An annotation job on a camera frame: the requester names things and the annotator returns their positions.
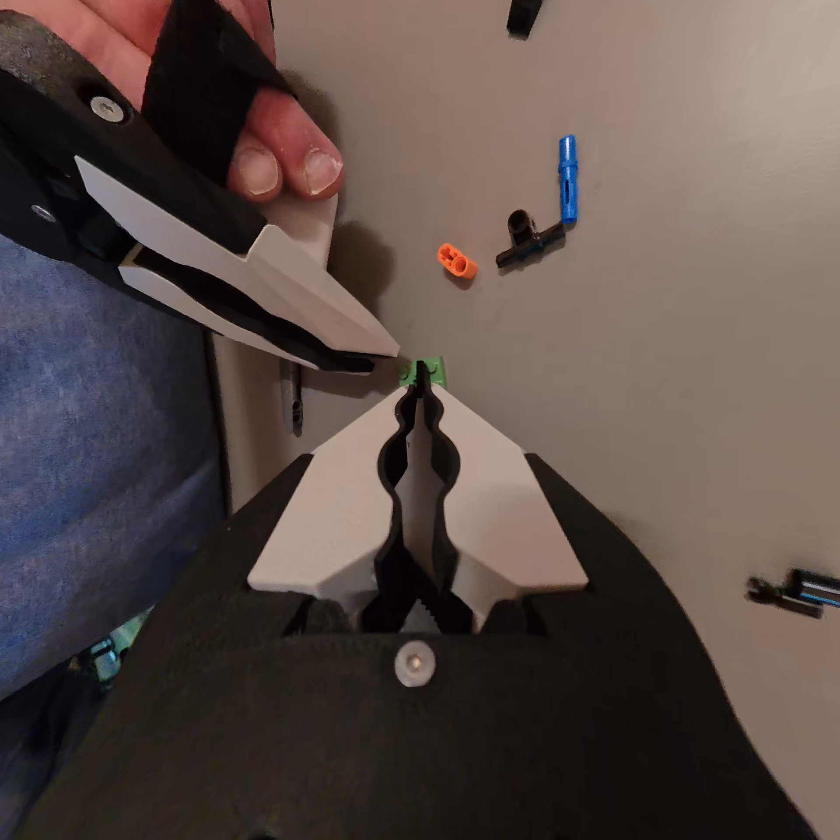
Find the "orange lego connector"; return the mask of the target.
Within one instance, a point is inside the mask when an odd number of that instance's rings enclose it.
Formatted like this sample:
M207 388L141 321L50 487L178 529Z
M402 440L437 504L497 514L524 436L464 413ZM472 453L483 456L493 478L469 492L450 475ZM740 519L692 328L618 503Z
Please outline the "orange lego connector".
M476 262L451 244L438 248L437 261L450 275L460 280L473 280L478 271Z

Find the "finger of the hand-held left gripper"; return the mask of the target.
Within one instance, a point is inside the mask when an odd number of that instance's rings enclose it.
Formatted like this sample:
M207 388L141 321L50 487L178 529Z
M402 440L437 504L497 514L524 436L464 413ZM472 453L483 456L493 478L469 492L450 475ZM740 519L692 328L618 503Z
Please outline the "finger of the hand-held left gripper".
M333 350L371 360L398 355L398 342L376 317L296 239L261 213L256 213L254 242L238 254L96 165L79 156L76 163L87 192L136 240L133 250L147 248L224 280Z
M371 359L333 350L296 323L269 313L226 281L149 248L130 252L119 273L129 288L229 340L315 371L373 372Z

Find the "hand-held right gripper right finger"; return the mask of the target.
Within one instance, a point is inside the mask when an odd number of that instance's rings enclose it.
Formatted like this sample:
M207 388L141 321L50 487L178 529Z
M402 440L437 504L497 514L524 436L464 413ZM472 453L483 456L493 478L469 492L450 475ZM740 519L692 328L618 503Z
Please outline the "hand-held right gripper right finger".
M443 498L455 549L450 591L470 610L474 631L499 602L583 590L587 574L524 450L440 385L431 393L443 409L437 430L458 457Z

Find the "black lego axle connector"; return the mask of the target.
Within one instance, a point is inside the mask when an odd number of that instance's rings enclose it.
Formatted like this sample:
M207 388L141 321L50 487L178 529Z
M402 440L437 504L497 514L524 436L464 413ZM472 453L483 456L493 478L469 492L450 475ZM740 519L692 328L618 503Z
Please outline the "black lego axle connector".
M539 231L531 214L520 208L509 215L507 229L511 245L496 256L499 270L519 266L529 259L541 256L547 250L561 247L565 241L563 222Z

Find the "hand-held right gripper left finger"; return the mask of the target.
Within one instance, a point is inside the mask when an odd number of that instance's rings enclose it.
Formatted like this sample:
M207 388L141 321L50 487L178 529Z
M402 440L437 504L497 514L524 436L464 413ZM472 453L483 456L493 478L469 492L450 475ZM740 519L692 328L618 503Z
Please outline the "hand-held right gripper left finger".
M336 602L366 631L403 628L419 569L396 489L416 408L415 387L398 387L313 451L248 573L252 590Z

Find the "green lego plate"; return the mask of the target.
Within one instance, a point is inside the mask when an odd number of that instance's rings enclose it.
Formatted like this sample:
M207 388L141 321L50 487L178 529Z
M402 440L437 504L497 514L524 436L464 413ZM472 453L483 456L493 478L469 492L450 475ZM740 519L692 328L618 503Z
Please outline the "green lego plate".
M417 369L419 365L422 365L425 369L430 383L439 385L445 390L448 389L448 376L445 368L445 359L442 355L411 360L404 363L400 368L398 376L400 386L408 387L417 384L419 378Z

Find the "grey curved lego panel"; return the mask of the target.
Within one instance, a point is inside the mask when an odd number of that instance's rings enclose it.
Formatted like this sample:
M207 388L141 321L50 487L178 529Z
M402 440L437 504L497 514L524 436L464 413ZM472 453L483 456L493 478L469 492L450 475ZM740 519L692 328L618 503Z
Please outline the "grey curved lego panel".
M280 359L280 403L284 428L288 434L299 437L302 432L303 406L301 392L301 366Z

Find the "person's left hand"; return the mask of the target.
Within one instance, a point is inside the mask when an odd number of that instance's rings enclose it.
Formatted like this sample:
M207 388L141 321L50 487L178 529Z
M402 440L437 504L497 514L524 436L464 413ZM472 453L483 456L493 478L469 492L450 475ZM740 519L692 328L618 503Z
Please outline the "person's left hand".
M84 56L132 106L147 76L170 1L13 1L2 8L30 16ZM231 160L227 187L253 203L283 188L307 200L336 195L344 180L340 152L291 94L255 95Z

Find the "blue lego pin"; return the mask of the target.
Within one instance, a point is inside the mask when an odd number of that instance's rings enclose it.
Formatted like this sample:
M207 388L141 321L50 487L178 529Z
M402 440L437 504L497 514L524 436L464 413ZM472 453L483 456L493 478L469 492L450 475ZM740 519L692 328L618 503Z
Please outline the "blue lego pin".
M576 138L574 134L568 134L559 142L560 221L563 226L575 224L579 216L578 172Z

